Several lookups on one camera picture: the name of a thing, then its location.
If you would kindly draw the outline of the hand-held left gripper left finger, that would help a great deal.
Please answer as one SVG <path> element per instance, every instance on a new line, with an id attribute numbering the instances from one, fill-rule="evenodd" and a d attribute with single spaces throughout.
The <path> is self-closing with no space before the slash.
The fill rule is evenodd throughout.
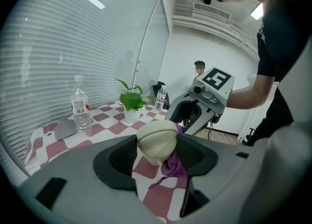
<path id="1" fill-rule="evenodd" d="M 137 137 L 131 135 L 99 152 L 93 160 L 93 169 L 96 176 L 110 188 L 136 190 L 136 181 L 132 178 L 136 158 Z"/>

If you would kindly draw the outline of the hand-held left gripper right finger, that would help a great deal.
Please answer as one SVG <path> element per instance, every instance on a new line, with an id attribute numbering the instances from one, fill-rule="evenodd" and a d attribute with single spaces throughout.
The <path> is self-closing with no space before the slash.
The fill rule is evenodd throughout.
<path id="1" fill-rule="evenodd" d="M 218 162 L 214 150 L 183 134 L 177 136 L 176 152 L 189 177 L 206 175 Z"/>

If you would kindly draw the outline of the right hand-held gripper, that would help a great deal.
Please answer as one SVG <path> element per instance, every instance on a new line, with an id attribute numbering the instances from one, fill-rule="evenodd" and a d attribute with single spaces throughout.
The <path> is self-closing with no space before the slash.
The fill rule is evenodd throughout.
<path id="1" fill-rule="evenodd" d="M 233 75 L 223 70 L 210 68 L 196 79 L 187 94 L 173 100 L 165 119 L 175 123 L 189 119 L 184 133 L 194 135 L 200 132 L 213 118 L 224 113 L 234 79 Z"/>

